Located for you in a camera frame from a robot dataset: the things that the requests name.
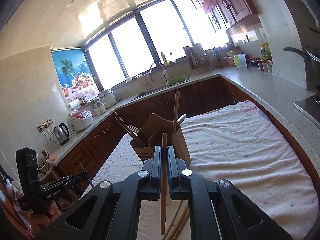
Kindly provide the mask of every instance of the palm tree poster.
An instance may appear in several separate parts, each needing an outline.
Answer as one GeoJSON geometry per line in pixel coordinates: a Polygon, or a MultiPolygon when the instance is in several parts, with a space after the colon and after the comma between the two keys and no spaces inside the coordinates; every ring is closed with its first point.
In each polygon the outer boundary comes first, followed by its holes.
{"type": "Polygon", "coordinates": [[[88,95],[98,95],[99,90],[85,60],[82,49],[65,49],[51,53],[61,88],[70,103],[88,95]]]}

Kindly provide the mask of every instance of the kitchen faucet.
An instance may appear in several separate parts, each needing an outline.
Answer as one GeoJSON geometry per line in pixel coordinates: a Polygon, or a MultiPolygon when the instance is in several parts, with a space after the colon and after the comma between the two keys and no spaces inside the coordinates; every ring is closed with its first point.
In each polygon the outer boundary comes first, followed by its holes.
{"type": "Polygon", "coordinates": [[[159,63],[159,64],[160,64],[160,66],[161,66],[161,68],[162,68],[163,76],[164,76],[164,78],[165,78],[165,81],[168,82],[169,75],[168,75],[167,71],[164,69],[164,67],[163,67],[163,65],[161,64],[161,62],[155,61],[154,63],[152,63],[151,66],[150,66],[150,73],[152,73],[152,65],[153,65],[153,64],[156,64],[156,63],[159,63]]]}

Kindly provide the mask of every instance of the white countertop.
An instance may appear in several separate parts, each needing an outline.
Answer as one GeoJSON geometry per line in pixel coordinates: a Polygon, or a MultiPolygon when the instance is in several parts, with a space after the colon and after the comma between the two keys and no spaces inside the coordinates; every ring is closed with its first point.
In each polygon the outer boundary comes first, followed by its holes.
{"type": "Polygon", "coordinates": [[[295,101],[314,95],[314,91],[304,90],[297,85],[272,76],[271,73],[261,72],[258,68],[254,67],[249,67],[248,70],[238,70],[236,67],[225,67],[213,69],[201,74],[193,71],[186,75],[191,76],[189,82],[166,88],[135,100],[133,100],[133,98],[135,98],[136,95],[123,99],[113,107],[107,109],[104,114],[94,117],[93,123],[88,128],[76,133],[65,145],[60,146],[50,153],[50,156],[56,155],[57,159],[55,162],[49,161],[49,163],[56,166],[84,137],[110,116],[114,110],[177,88],[221,76],[251,96],[278,119],[304,149],[318,174],[320,174],[320,129],[293,106],[295,101]]]}

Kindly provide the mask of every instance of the window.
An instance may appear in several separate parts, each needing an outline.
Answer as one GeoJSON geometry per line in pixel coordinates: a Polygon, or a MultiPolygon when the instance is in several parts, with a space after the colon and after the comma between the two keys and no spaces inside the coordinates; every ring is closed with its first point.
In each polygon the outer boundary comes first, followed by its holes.
{"type": "Polygon", "coordinates": [[[125,80],[108,35],[94,43],[89,48],[89,53],[104,89],[109,89],[125,80]]]}
{"type": "Polygon", "coordinates": [[[115,28],[111,33],[130,77],[150,68],[154,60],[135,18],[115,28]]]}
{"type": "Polygon", "coordinates": [[[204,50],[225,45],[229,38],[225,32],[215,33],[208,16],[198,3],[191,0],[173,0],[188,27],[194,43],[201,43],[204,50]]]}
{"type": "Polygon", "coordinates": [[[162,63],[164,62],[161,52],[164,53],[168,62],[185,57],[183,47],[191,47],[191,41],[170,0],[146,8],[140,14],[162,63]]]}

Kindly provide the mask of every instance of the finger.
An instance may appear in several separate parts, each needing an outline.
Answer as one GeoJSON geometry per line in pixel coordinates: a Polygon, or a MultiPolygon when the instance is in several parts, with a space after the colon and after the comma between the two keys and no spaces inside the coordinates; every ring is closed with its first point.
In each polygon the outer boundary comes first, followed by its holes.
{"type": "Polygon", "coordinates": [[[31,226],[49,224],[49,218],[43,214],[28,213],[27,218],[31,226]]]}
{"type": "Polygon", "coordinates": [[[50,215],[54,215],[57,211],[58,211],[58,206],[57,206],[56,202],[53,200],[50,203],[50,207],[49,207],[48,212],[50,215]]]}
{"type": "Polygon", "coordinates": [[[59,216],[61,216],[61,212],[58,210],[53,216],[49,217],[49,224],[55,221],[59,216]]]}

